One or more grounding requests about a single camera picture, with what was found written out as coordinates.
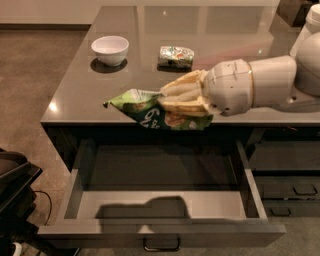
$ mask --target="chip bag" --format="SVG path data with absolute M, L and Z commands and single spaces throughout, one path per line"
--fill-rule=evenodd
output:
M 131 89 L 108 100 L 106 107 L 112 104 L 145 128 L 165 130 L 203 130 L 209 126 L 213 115 L 190 116 L 167 111 L 159 103 L 161 92 Z

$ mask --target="gray cabinet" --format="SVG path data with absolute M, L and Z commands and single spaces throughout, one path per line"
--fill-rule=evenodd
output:
M 82 141 L 54 226 L 57 247 L 267 246 L 285 234 L 268 222 L 241 143 L 95 145 Z
M 268 216 L 320 216 L 320 142 L 263 141 L 250 159 Z

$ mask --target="table top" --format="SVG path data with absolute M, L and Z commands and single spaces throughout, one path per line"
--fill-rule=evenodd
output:
M 287 55 L 298 30 L 275 14 L 274 6 L 104 6 L 70 64 L 42 125 L 134 125 L 135 121 L 103 102 L 136 88 L 158 91 L 184 75 L 157 69 L 161 46 L 187 47 L 195 52 L 192 70 L 209 70 L 222 60 L 247 61 Z M 91 43 L 118 35 L 129 41 L 124 65 L 107 68 L 97 60 Z M 320 124 L 320 106 L 286 113 L 270 108 L 225 117 L 212 125 Z

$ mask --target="white bowl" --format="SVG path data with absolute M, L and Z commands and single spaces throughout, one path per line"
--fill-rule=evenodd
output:
M 129 42 L 121 36 L 105 36 L 91 44 L 98 59 L 108 66 L 118 66 L 127 57 Z

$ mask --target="small packet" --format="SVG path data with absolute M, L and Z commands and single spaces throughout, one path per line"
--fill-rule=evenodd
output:
M 191 68 L 194 52 L 177 46 L 161 46 L 158 57 L 160 67 Z
M 165 130 L 203 130 L 213 116 L 188 116 L 163 109 L 159 92 L 131 89 L 104 103 L 109 103 L 145 128 Z

